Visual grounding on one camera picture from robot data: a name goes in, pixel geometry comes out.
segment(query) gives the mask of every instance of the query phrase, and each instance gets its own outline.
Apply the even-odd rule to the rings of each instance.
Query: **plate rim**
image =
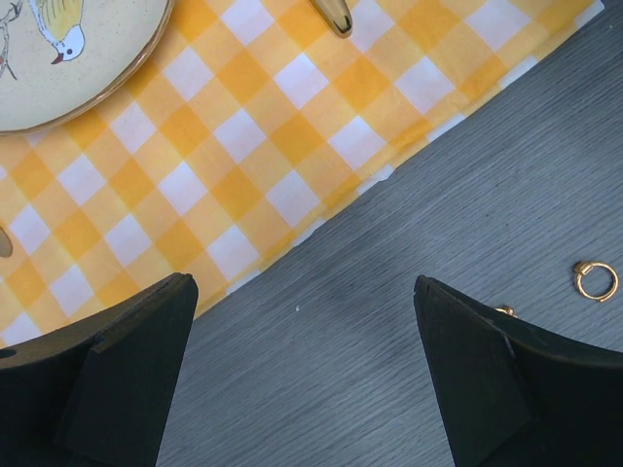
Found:
[[[129,63],[129,65],[124,68],[124,70],[117,75],[111,83],[106,86],[103,90],[93,96],[91,99],[86,102],[80,104],[75,109],[70,110],[69,112],[60,115],[54,119],[51,119],[47,122],[43,122],[42,124],[38,124],[36,126],[30,126],[28,128],[20,128],[20,129],[8,129],[2,130],[0,129],[0,137],[4,136],[20,136],[28,133],[33,133],[37,131],[44,131],[46,129],[50,129],[54,126],[60,126],[62,124],[66,124],[70,120],[79,117],[84,114],[88,110],[92,109],[95,105],[99,104],[102,100],[109,97],[116,90],[118,90],[138,69],[143,65],[145,60],[152,54],[156,46],[160,43],[163,35],[165,34],[166,26],[171,17],[171,13],[173,11],[173,7],[177,0],[166,0],[165,12],[163,17],[161,18],[160,23],[156,27],[154,34],[147,41],[147,44],[143,46],[138,55]]]

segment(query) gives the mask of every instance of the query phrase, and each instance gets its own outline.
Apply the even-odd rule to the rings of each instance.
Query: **small gold object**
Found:
[[[496,308],[496,310],[499,311],[500,313],[504,313],[509,316],[512,316],[513,318],[517,318],[517,313],[515,312],[515,308],[513,308],[512,306],[504,305],[504,306],[500,306]]]
[[[311,2],[339,37],[350,35],[352,16],[345,0],[311,0]]]
[[[587,294],[584,290],[584,287],[582,287],[582,278],[594,268],[604,268],[612,276],[612,285],[610,285],[609,290],[605,294],[599,295],[597,297]],[[611,299],[612,296],[616,293],[616,289],[618,289],[619,287],[619,277],[618,275],[616,275],[616,271],[606,263],[600,263],[599,261],[582,261],[575,265],[575,268],[573,268],[573,270],[575,271],[575,287],[577,287],[577,291],[587,299],[596,300],[597,302],[603,303],[606,300]]]

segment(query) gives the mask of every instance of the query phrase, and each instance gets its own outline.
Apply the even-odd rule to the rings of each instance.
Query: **painted bird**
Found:
[[[85,48],[83,0],[29,0],[39,31],[56,49],[52,65],[78,57]]]

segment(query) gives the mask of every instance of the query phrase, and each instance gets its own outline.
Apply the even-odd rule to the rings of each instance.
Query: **gold spoon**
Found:
[[[338,36],[348,37],[350,35],[352,17],[346,0],[311,0],[311,2]]]
[[[13,243],[4,229],[0,227],[0,257],[9,258],[13,254]]]

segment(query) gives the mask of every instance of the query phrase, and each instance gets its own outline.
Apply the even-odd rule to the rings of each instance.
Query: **ring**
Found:
[[[517,318],[517,313],[515,312],[515,308],[513,308],[512,306],[500,306],[499,308],[494,308],[496,311],[499,311],[500,313],[504,313],[507,314],[509,316],[512,316],[513,318]]]
[[[605,294],[599,295],[597,297],[587,294],[584,290],[584,287],[582,287],[582,278],[584,278],[584,276],[594,268],[604,268],[612,276],[612,284],[610,285],[610,289]],[[612,296],[616,293],[616,289],[618,289],[619,287],[619,277],[618,275],[616,275],[616,271],[606,263],[600,263],[599,261],[582,261],[575,265],[575,268],[573,268],[573,270],[575,271],[575,287],[577,287],[578,292],[587,299],[596,300],[597,302],[603,303],[606,300],[611,299]]]

